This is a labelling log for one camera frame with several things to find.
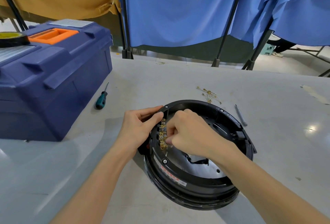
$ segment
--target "orange toolbox handle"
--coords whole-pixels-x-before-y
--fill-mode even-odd
[[[43,31],[38,34],[34,34],[29,36],[30,42],[40,42],[54,45],[60,41],[69,38],[72,35],[78,34],[79,31],[77,30],[70,30],[70,29],[50,29]]]

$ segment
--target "white workbench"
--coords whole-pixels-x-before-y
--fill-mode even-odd
[[[107,104],[93,108],[109,82]],[[196,86],[244,115],[254,161],[330,216],[330,78],[113,59],[113,71],[61,143],[0,140],[0,223],[48,223],[111,147],[125,110],[204,101]],[[124,168],[103,219],[117,223],[263,223],[243,196],[216,211],[163,196],[136,155]]]

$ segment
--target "right hand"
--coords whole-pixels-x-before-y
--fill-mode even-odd
[[[212,159],[213,155],[219,154],[219,151],[225,154],[235,146],[190,109],[177,111],[166,127],[166,143],[189,155]]]

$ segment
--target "sneaker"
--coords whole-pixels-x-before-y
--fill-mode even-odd
[[[283,57],[283,55],[281,53],[276,53],[276,52],[273,52],[272,55],[274,55],[276,57]]]

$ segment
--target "hand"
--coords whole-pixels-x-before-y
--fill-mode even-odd
[[[128,158],[132,159],[138,147],[148,138],[153,127],[163,118],[163,112],[156,113],[162,107],[126,111],[114,146],[124,149]]]
[[[190,155],[212,159],[217,147],[224,152],[236,148],[234,143],[221,137],[190,109],[177,111],[166,127],[166,143]]]

